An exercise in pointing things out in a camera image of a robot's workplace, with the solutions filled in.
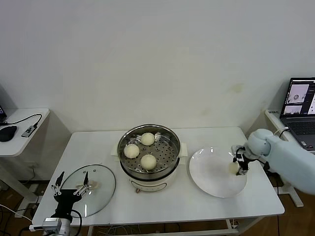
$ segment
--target table leg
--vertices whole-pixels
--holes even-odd
[[[0,165],[0,179],[24,197],[22,203],[19,206],[19,209],[25,209],[27,208],[28,204],[36,203],[37,196],[34,193],[32,193],[28,188],[26,188],[23,184],[21,184],[15,177],[13,177],[1,165]]]
[[[89,226],[89,231],[87,236],[92,236],[93,235],[93,228],[94,226]]]
[[[295,191],[294,187],[291,184],[285,184],[282,187],[279,187],[279,195],[281,194],[289,194],[292,201],[294,202],[296,207],[303,207],[304,204],[302,200],[300,199],[299,195]]]
[[[246,230],[248,230],[250,227],[252,227],[254,224],[258,223],[261,219],[264,217],[255,217],[255,218],[247,218],[243,219],[241,223],[238,225],[237,229],[239,231],[239,234],[241,235]]]

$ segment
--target white cable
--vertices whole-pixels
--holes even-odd
[[[125,230],[126,234],[128,235],[128,231],[126,230],[126,228],[124,226],[122,226],[122,228]]]
[[[19,213],[16,213],[15,211],[11,210],[11,209],[8,208],[7,206],[1,205],[1,204],[0,204],[0,206],[1,206],[1,207],[4,207],[4,208],[7,208],[7,209],[10,210],[11,212],[13,212],[13,213],[15,213],[15,214],[17,214],[17,215],[19,215],[19,216],[25,218],[25,219],[28,219],[29,221],[32,221],[31,219],[27,218],[26,216],[20,215]]]
[[[284,127],[284,128],[278,129],[278,130],[274,133],[274,135],[276,135],[276,133],[278,133],[279,131],[287,130],[287,129],[289,129],[289,127]]]
[[[102,234],[102,235],[112,235],[112,234],[107,234],[107,233],[104,233],[102,231],[97,231],[98,234]]]

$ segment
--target robotic arm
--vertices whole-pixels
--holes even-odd
[[[315,195],[315,155],[291,142],[283,141],[266,129],[251,133],[244,146],[233,146],[240,168],[245,175],[248,163],[264,160],[275,172],[302,192]]]
[[[55,213],[45,218],[43,224],[40,227],[30,226],[30,231],[44,230],[45,235],[50,236],[70,236],[72,222],[71,212],[73,204],[80,201],[89,189],[88,172],[86,172],[83,185],[79,189],[61,189],[61,183],[63,181],[64,172],[57,178],[56,184],[51,188],[54,191],[54,198],[58,202]]]

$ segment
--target mouse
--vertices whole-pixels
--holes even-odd
[[[7,142],[13,139],[13,136],[17,129],[18,128],[15,125],[0,129],[0,142]]]

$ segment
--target power cord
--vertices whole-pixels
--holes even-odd
[[[31,219],[27,218],[26,216],[20,215],[19,213],[17,213],[16,211],[11,210],[10,208],[8,208],[8,207],[5,206],[5,205],[0,204],[0,207],[7,208],[9,211],[11,211],[11,212],[13,212],[13,213],[15,213],[15,214],[17,214],[17,215],[19,215],[19,216],[25,218],[25,219],[28,219],[29,221],[32,221]]]
[[[39,121],[40,121],[41,118],[43,117],[42,114],[34,114],[34,115],[31,115],[31,116],[29,116],[29,117],[26,117],[26,118],[24,118],[24,119],[22,119],[22,120],[19,120],[19,121],[16,121],[16,122],[12,122],[12,123],[8,123],[7,121],[5,121],[5,122],[0,123],[0,126],[2,126],[2,125],[17,124],[17,123],[23,122],[23,121],[25,121],[25,120],[27,120],[27,119],[29,119],[29,118],[31,118],[31,117],[34,117],[34,116],[40,116],[40,118],[38,119],[38,121],[33,125],[34,127],[37,127]]]
[[[75,213],[77,213],[77,215],[80,217],[80,226],[79,226],[79,230],[78,230],[78,232],[76,233],[76,235],[75,236],[78,236],[79,235],[79,233],[80,233],[80,231],[81,231],[81,228],[82,228],[82,216],[81,216],[81,214],[80,214],[80,212],[78,212],[77,210],[71,210],[71,211],[73,211],[73,212],[75,212]]]
[[[0,211],[1,211],[1,221],[0,221],[0,225],[2,224],[2,221],[3,221],[3,210],[2,210],[2,207],[0,207]],[[11,234],[5,232],[5,231],[2,231],[0,230],[1,233],[3,233],[3,235],[9,235],[11,236]]]
[[[1,210],[2,208],[0,207],[0,211],[1,211],[1,213],[3,212],[3,213],[12,213],[11,211],[4,211],[4,210]],[[29,207],[29,208],[25,208],[25,209],[19,209],[19,210],[17,210],[16,212],[18,212],[18,211],[22,211],[22,210],[30,210],[30,209],[34,209],[34,207]]]
[[[278,181],[276,180],[276,185],[277,185],[277,196],[279,197],[279,186],[278,186]],[[279,227],[279,215],[277,215],[277,224],[278,224],[278,236],[280,236],[280,227]]]
[[[19,236],[22,236],[23,231],[28,231],[28,230],[29,230],[28,226],[24,227],[23,229],[20,230]]]
[[[97,235],[116,235],[116,230],[119,229],[119,228],[122,228],[124,229],[124,231],[127,233],[127,235],[129,234],[127,229],[125,227],[128,227],[130,230],[131,230],[131,234],[133,235],[133,231],[135,231],[135,228],[133,228],[132,226],[135,226],[135,225],[119,225],[119,226],[110,226],[109,228],[108,227],[101,227],[101,226],[97,226],[98,229],[104,229],[104,230],[107,230],[106,232],[102,232],[102,231],[97,231]],[[141,229],[140,229],[140,225],[138,224],[138,229],[137,231],[142,234],[141,232]]]
[[[15,207],[13,208],[14,210],[18,207],[18,205],[22,202],[22,200],[23,200],[23,198],[15,205]],[[11,212],[11,214],[9,215],[9,217],[8,217],[6,223],[5,223],[4,230],[1,231],[1,232],[3,233],[3,236],[4,236],[4,235],[9,235],[9,236],[11,236],[11,234],[9,234],[9,233],[6,232],[6,227],[7,227],[7,224],[8,224],[8,222],[9,222],[11,216],[12,216],[12,212]]]
[[[30,178],[29,180],[27,180],[26,182],[21,183],[21,184],[27,184],[27,183],[30,182],[33,178],[35,178],[35,168],[32,167],[32,170],[33,170],[33,176],[32,176],[32,178]]]
[[[287,130],[287,129],[289,129],[289,127],[284,127],[284,128],[281,128],[281,129],[278,129],[275,133],[274,133],[274,135],[276,135],[276,133],[278,133],[279,131],[281,131],[281,130]]]
[[[289,130],[289,129],[283,130],[283,131],[280,133],[279,138],[281,138],[281,135],[282,135],[284,132],[286,132],[286,131],[291,131],[291,130]]]

